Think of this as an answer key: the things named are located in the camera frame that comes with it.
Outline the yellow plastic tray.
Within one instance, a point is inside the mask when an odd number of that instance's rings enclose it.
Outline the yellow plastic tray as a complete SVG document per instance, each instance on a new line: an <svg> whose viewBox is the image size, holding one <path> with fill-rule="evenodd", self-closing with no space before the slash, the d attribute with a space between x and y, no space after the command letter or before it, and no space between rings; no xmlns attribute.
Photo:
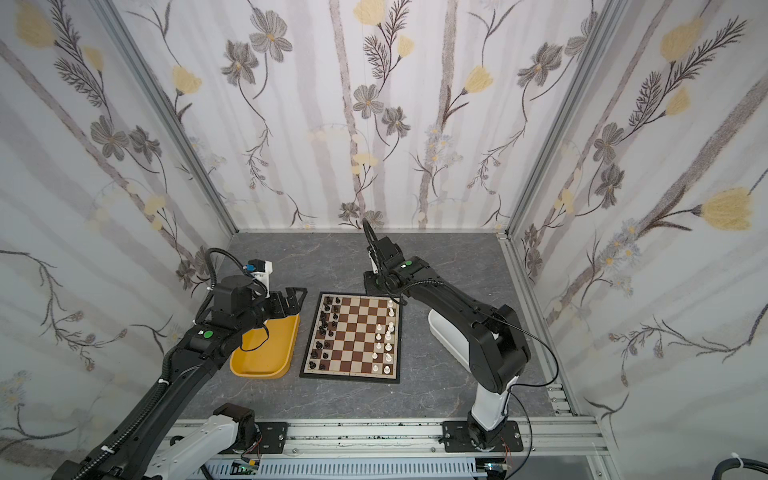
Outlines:
<svg viewBox="0 0 768 480"><path fill-rule="evenodd" d="M230 358L230 370L239 377L274 380L290 369L300 316L268 320L263 328L243 336L242 347Z"/></svg>

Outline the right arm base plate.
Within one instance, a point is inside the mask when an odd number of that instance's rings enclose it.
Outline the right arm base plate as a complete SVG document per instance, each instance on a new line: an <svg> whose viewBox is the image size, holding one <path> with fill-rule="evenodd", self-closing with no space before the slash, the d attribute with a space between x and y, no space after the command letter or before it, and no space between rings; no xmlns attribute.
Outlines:
<svg viewBox="0 0 768 480"><path fill-rule="evenodd" d="M474 421L446 420L441 423L439 442L447 453L522 452L522 435L518 423L502 421L495 429L486 431Z"/></svg>

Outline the white plastic tray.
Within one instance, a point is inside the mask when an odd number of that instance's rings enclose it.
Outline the white plastic tray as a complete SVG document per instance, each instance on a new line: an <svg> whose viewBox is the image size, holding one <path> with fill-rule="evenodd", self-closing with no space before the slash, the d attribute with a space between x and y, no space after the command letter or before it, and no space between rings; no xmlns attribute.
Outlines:
<svg viewBox="0 0 768 480"><path fill-rule="evenodd" d="M432 335L467 372L471 372L469 342L461 331L434 309L429 312L428 323Z"/></svg>

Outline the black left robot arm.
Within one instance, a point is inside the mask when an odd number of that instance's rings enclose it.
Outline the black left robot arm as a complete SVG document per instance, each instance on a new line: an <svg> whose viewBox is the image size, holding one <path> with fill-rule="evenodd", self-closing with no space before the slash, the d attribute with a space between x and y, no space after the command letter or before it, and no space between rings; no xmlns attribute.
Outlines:
<svg viewBox="0 0 768 480"><path fill-rule="evenodd" d="M66 461L55 479L160 479L150 472L162 441L201 388L242 345L243 336L271 320L300 313L307 289L269 292L253 276L213 282L193 326L164 356L158 379L99 446Z"/></svg>

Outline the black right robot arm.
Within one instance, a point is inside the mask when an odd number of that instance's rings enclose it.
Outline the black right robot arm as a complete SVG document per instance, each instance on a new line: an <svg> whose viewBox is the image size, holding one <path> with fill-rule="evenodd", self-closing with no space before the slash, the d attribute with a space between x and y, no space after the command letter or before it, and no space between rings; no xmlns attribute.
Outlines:
<svg viewBox="0 0 768 480"><path fill-rule="evenodd" d="M531 360L531 351L517 313L508 305L493 307L445 281L423 259L405 258L387 237L365 230L372 270L365 274L368 290L400 301L406 297L427 305L444 318L460 341L468 371L477 381L474 404L467 417L468 434L482 450L501 436L511 388Z"/></svg>

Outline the brown folding chess board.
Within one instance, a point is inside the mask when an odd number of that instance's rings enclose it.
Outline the brown folding chess board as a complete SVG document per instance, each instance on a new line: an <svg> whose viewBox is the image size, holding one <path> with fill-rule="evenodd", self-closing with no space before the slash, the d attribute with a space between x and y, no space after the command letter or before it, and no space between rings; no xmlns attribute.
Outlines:
<svg viewBox="0 0 768 480"><path fill-rule="evenodd" d="M320 293L299 376L398 384L401 317L387 296Z"/></svg>

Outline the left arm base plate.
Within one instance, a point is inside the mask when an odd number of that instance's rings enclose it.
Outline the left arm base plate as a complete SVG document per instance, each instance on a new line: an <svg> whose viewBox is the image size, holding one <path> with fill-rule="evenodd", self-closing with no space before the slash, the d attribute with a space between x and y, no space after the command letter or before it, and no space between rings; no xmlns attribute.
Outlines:
<svg viewBox="0 0 768 480"><path fill-rule="evenodd" d="M287 422L263 422L256 424L257 439L251 453L282 454L288 437Z"/></svg>

